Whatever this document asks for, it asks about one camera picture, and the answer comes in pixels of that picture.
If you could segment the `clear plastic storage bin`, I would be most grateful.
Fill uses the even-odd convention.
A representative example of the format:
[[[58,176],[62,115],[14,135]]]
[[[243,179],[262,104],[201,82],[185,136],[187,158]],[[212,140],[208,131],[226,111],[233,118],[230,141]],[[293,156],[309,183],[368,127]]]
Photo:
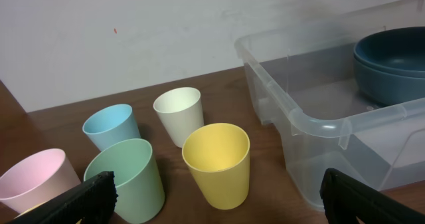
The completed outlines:
[[[355,43],[424,24],[424,0],[400,0],[236,40],[250,97],[280,133],[286,169],[322,210],[321,180],[335,168],[376,189],[424,179],[424,100],[383,106],[361,94]]]

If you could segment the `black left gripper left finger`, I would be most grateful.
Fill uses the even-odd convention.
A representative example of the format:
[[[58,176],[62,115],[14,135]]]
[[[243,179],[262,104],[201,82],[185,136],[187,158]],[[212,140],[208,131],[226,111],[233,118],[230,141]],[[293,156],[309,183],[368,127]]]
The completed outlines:
[[[102,171],[9,224],[104,224],[110,221],[117,198],[114,172]]]

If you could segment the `dark blue bowl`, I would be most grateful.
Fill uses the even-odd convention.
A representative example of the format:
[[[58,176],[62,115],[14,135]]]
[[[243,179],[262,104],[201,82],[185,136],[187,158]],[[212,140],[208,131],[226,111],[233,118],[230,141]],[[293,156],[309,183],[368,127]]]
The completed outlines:
[[[369,35],[354,47],[362,64],[391,74],[424,77],[424,27],[391,29]]]
[[[353,70],[359,90],[380,104],[391,106],[424,97],[424,78],[379,71],[355,58]]]

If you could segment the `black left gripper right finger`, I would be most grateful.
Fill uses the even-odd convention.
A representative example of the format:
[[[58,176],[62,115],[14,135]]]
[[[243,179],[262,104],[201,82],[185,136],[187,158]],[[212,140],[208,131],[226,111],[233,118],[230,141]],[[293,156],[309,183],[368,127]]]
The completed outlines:
[[[329,224],[424,224],[424,214],[335,168],[326,169],[319,193]]]

